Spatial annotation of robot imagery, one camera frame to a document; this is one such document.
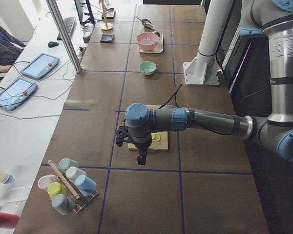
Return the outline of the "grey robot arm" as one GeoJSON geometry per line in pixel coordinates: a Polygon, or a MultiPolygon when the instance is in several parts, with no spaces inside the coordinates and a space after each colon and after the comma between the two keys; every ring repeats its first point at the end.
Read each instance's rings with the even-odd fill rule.
{"type": "Polygon", "coordinates": [[[293,0],[245,0],[240,35],[269,39],[272,112],[268,117],[238,117],[185,107],[162,105],[148,109],[134,103],[116,133],[116,144],[134,144],[138,163],[146,163],[154,132],[205,129],[250,139],[293,162],[293,0]]]}

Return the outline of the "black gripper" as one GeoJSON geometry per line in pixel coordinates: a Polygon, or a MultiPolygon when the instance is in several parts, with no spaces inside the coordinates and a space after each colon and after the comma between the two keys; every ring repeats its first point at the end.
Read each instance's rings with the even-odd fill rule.
{"type": "Polygon", "coordinates": [[[143,149],[138,151],[137,161],[139,165],[146,164],[147,149],[152,144],[151,133],[147,133],[144,136],[135,136],[133,133],[130,134],[130,143],[134,144],[137,149],[143,149]]]}

